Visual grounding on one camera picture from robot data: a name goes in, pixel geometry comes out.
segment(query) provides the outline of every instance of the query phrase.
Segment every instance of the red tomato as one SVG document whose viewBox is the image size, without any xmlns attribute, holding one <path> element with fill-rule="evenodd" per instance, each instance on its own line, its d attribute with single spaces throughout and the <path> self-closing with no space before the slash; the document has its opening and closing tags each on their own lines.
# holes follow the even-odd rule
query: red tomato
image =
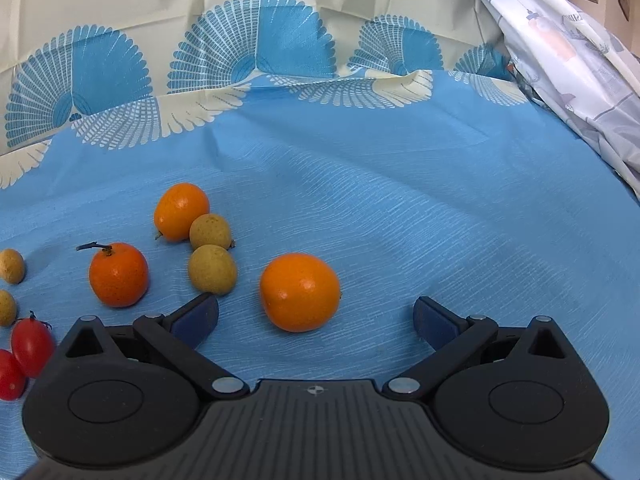
<svg viewBox="0 0 640 480">
<path fill-rule="evenodd" d="M 0 399 L 15 400 L 20 397 L 26 381 L 11 352 L 0 350 Z"/>
<path fill-rule="evenodd" d="M 38 321 L 32 312 L 21 319 L 11 332 L 11 352 L 22 372 L 35 379 L 56 349 L 48 323 Z"/>
</svg>

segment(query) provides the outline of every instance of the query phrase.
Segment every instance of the tangerine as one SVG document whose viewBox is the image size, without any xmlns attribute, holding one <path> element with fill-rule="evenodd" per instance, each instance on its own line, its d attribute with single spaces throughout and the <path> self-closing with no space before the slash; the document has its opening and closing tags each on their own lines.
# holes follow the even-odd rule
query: tangerine
<svg viewBox="0 0 640 480">
<path fill-rule="evenodd" d="M 260 301 L 278 328 L 308 332 L 320 328 L 338 310 L 340 281 L 320 258 L 311 254 L 283 254 L 262 273 Z"/>
<path fill-rule="evenodd" d="M 99 248 L 89 266 L 89 284 L 105 305 L 123 308 L 137 303 L 149 286 L 149 269 L 145 257 L 134 246 L 117 242 L 95 242 L 76 250 Z"/>
<path fill-rule="evenodd" d="M 189 238 L 191 224 L 209 212 L 209 199 L 198 186 L 181 182 L 171 186 L 160 198 L 154 212 L 158 232 L 170 242 Z"/>
</svg>

